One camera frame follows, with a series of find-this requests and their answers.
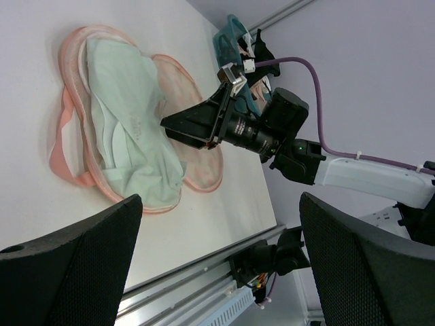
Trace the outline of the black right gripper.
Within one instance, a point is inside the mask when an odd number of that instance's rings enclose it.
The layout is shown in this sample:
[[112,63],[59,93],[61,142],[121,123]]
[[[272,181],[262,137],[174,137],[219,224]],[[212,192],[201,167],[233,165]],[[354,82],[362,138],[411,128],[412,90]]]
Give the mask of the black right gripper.
[[293,142],[309,115],[309,106],[284,88],[275,88],[260,115],[235,110],[236,99],[222,83],[210,98],[164,117],[166,135],[195,149],[213,149],[221,142],[252,151],[266,162],[292,154]]

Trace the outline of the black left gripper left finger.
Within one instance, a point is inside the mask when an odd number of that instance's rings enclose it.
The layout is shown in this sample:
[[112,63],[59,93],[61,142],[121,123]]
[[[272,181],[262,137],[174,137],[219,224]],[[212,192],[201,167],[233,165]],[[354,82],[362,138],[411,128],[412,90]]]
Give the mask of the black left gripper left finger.
[[135,194],[1,250],[1,324],[113,325],[141,218]]

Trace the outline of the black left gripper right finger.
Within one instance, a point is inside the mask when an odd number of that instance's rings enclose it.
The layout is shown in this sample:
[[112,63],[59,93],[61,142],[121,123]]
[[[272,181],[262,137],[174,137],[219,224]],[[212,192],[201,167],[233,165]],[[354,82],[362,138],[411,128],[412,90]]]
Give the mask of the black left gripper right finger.
[[305,192],[300,221],[327,325],[433,325],[434,247]]

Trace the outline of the mint green bra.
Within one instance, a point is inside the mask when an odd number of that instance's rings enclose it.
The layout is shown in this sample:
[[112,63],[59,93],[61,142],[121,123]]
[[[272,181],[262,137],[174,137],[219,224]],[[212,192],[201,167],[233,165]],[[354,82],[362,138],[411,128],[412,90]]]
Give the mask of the mint green bra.
[[111,39],[86,41],[90,112],[102,173],[124,198],[141,196],[148,209],[179,203],[186,164],[180,162],[156,116],[164,93],[151,58]]

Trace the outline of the peach tulip mesh laundry bag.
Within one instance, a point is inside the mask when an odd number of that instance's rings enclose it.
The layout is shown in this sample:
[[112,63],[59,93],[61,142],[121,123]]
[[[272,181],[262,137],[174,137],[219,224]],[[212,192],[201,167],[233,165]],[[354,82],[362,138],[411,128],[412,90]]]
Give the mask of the peach tulip mesh laundry bag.
[[[94,120],[86,62],[90,39],[118,41],[134,45],[125,33],[106,25],[90,25],[76,29],[63,42],[58,55],[60,74],[64,82],[62,109],[56,140],[50,154],[52,172],[70,183],[82,187],[97,187],[114,202],[123,199],[103,174],[103,156],[97,151]],[[154,54],[158,84],[166,98],[153,112],[162,121],[177,157],[187,164],[184,184],[199,193],[214,192],[223,179],[224,161],[217,137],[222,134],[223,92],[218,91],[204,101],[198,86],[186,69],[173,57]],[[77,115],[80,121],[86,170],[75,175],[65,156],[63,129]]]

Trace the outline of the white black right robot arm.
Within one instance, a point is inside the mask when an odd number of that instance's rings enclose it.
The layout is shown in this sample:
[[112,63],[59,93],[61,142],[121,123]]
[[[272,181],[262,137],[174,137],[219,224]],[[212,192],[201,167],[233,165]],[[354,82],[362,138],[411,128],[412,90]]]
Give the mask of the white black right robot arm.
[[297,139],[309,106],[277,88],[262,115],[234,110],[230,84],[221,83],[206,101],[162,119],[167,136],[196,149],[225,141],[257,153],[286,179],[306,185],[331,185],[396,202],[399,225],[414,241],[434,245],[434,176],[380,162],[322,153],[320,143]]

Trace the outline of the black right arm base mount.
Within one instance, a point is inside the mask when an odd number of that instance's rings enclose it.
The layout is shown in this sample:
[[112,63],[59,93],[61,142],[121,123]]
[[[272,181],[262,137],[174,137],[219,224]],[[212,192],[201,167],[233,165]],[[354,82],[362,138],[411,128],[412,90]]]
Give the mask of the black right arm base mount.
[[276,244],[260,240],[229,257],[232,277],[238,287],[261,289],[272,274],[284,276],[311,265],[302,248],[302,228],[284,230]]

